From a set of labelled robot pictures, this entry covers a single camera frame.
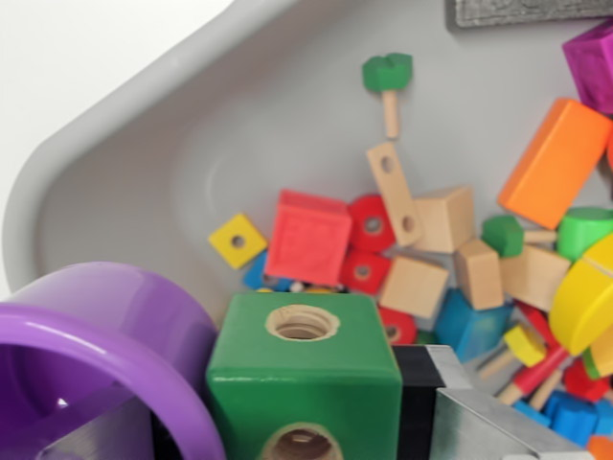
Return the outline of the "black metal gripper left finger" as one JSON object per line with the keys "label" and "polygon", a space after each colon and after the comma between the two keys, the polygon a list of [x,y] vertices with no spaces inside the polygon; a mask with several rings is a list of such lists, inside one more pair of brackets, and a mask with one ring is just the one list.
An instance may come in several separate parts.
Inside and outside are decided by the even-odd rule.
{"label": "black metal gripper left finger", "polygon": [[180,459],[169,432],[138,399],[67,406],[45,420],[39,459]]}

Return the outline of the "black metal gripper right finger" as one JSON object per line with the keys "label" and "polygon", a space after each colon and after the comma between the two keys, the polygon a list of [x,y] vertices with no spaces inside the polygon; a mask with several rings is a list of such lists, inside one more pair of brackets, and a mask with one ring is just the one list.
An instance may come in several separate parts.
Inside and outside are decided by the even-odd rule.
{"label": "black metal gripper right finger", "polygon": [[591,459],[586,449],[474,388],[448,346],[396,345],[397,459]]}

